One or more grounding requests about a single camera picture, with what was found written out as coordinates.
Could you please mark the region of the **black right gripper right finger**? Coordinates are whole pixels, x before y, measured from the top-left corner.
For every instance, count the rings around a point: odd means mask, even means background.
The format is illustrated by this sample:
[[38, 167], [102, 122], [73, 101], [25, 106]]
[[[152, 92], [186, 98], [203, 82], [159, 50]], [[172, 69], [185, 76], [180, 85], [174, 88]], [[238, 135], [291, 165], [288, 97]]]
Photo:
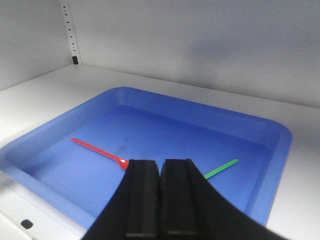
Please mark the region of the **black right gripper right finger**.
[[281, 240], [226, 200], [191, 159], [166, 159], [160, 174], [162, 240]]

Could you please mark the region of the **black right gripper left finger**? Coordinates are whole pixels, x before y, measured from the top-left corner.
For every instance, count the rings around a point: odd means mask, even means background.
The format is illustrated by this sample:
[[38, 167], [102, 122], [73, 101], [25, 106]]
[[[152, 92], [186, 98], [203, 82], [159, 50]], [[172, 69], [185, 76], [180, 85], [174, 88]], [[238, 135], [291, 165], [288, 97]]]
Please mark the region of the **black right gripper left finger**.
[[85, 240], [157, 240], [159, 170], [153, 160], [130, 160], [115, 193]]

